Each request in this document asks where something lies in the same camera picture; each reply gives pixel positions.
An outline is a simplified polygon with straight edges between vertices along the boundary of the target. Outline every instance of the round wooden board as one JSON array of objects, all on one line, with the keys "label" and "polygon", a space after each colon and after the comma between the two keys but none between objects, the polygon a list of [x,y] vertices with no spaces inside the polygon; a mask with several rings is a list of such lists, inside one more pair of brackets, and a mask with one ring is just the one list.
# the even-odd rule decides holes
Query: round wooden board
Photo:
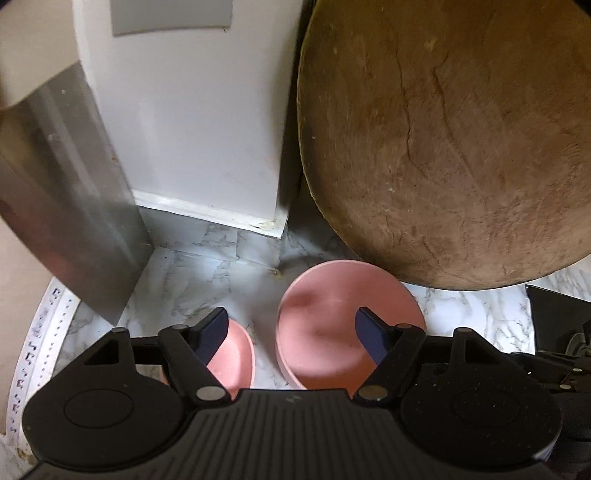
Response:
[{"label": "round wooden board", "polygon": [[304,171],[363,259],[474,290],[591,252],[591,18],[569,0],[319,0]]}]

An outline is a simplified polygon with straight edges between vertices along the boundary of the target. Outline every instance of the crack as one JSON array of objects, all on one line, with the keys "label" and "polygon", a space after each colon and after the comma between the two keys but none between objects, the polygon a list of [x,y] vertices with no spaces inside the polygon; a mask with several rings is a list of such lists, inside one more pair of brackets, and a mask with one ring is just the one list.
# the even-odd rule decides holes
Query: crack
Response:
[{"label": "crack", "polygon": [[441,86],[441,81],[439,79],[439,75],[437,74],[437,69],[440,69],[441,67],[443,67],[445,65],[445,63],[447,62],[448,58],[449,58],[449,52],[446,54],[445,58],[443,59],[443,62],[441,62],[441,64],[439,64],[439,65],[434,66],[433,69],[431,70],[431,76],[433,78],[433,86],[435,87],[435,91],[436,91],[437,96],[439,97],[440,102],[441,102],[441,114],[443,116],[443,124],[444,124],[445,130],[447,132],[447,138],[450,141],[450,143],[452,144],[453,149],[456,151],[457,156],[462,161],[462,164],[464,165],[464,168],[465,168],[468,176],[472,180],[472,183],[474,184],[476,191],[482,196],[482,192],[480,190],[478,182],[476,181],[476,177],[474,175],[474,172],[472,171],[472,168],[470,166],[470,163],[468,162],[466,154],[460,148],[460,144],[458,143],[455,135],[453,134],[452,126],[450,125],[449,118],[447,117],[447,105],[446,105],[446,100],[445,100],[445,93],[443,92],[443,87]]},{"label": "crack", "polygon": [[587,80],[591,79],[591,71],[587,68],[583,57],[577,50],[576,46],[571,47],[570,54],[572,55],[574,65],[578,67],[579,72],[587,77]]},{"label": "crack", "polygon": [[400,58],[398,57],[398,46],[400,45],[400,37],[398,37],[396,39],[396,65],[398,66],[398,78],[400,80],[400,91],[402,92],[402,109],[404,110],[404,115],[406,116],[406,120],[407,120],[407,134],[406,134],[406,147],[407,147],[407,157],[408,157],[408,161],[411,161],[410,159],[410,113],[408,111],[408,96],[407,96],[407,91],[406,88],[404,87],[404,81],[402,78],[402,65],[400,65]]},{"label": "crack", "polygon": [[429,244],[427,243],[427,240],[425,239],[425,237],[422,238],[421,241],[423,247],[427,250],[427,252],[429,253],[429,256],[431,256],[431,258],[433,260],[435,260],[435,262],[437,263],[437,266],[439,267],[439,269],[441,269],[441,271],[451,277],[456,277],[459,278],[460,280],[464,280],[464,281],[472,281],[471,279],[469,279],[468,277],[463,277],[461,275],[455,274],[453,272],[450,272],[447,268],[443,268],[442,264],[441,264],[441,260],[437,257],[437,255],[435,254],[435,252],[431,249],[431,246],[429,246]]},{"label": "crack", "polygon": [[484,46],[484,40],[486,39],[486,34],[488,33],[488,29],[490,28],[491,23],[495,19],[495,17],[496,17],[496,9],[494,9],[492,11],[491,16],[486,21],[486,25],[484,27],[484,33],[482,34],[482,42],[480,43],[480,46]]}]

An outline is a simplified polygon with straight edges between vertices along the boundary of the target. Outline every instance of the white measuring tape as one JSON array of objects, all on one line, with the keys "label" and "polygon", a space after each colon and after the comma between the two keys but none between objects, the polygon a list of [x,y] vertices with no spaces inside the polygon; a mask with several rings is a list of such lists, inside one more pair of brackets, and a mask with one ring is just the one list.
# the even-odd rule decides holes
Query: white measuring tape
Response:
[{"label": "white measuring tape", "polygon": [[18,357],[8,396],[6,440],[29,463],[35,459],[22,432],[22,411],[29,398],[50,380],[79,303],[80,299],[63,283],[52,279]]}]

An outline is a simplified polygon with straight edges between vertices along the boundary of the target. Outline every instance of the white wall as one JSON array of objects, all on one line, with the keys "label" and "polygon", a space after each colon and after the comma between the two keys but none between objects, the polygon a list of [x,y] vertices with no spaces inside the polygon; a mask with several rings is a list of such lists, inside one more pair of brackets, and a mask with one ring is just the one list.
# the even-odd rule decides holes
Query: white wall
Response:
[{"label": "white wall", "polygon": [[109,0],[73,3],[80,59],[138,196],[273,220],[303,0],[234,0],[225,32],[116,38]]}]

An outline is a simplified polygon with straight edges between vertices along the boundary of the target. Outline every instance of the metal screw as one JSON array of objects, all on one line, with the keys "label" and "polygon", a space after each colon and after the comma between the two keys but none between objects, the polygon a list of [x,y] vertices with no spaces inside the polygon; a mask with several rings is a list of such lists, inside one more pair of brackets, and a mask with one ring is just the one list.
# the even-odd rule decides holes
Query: metal screw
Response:
[{"label": "metal screw", "polygon": [[201,387],[197,390],[197,398],[203,401],[221,400],[225,395],[226,391],[222,387],[216,387],[215,385]]},{"label": "metal screw", "polygon": [[380,401],[388,396],[388,390],[381,385],[366,385],[357,390],[357,394],[364,400]]}]

